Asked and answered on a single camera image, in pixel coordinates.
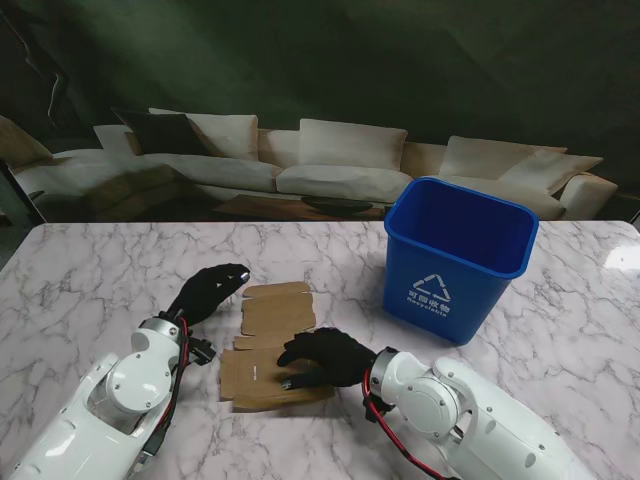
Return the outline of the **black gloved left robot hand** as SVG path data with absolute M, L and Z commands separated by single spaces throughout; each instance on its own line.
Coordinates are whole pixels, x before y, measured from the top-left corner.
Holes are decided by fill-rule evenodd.
M 216 309 L 249 279 L 241 264 L 221 264 L 199 270 L 183 285 L 168 308 L 168 316 L 183 318 L 189 327 L 208 319 Z

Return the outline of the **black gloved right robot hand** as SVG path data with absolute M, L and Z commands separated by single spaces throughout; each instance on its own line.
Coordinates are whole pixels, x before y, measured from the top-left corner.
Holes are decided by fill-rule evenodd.
M 309 360 L 318 367 L 285 378 L 281 387 L 284 390 L 351 387 L 364 379 L 376 357 L 374 351 L 336 328 L 297 333 L 284 344 L 277 365 L 285 367 L 297 360 Z

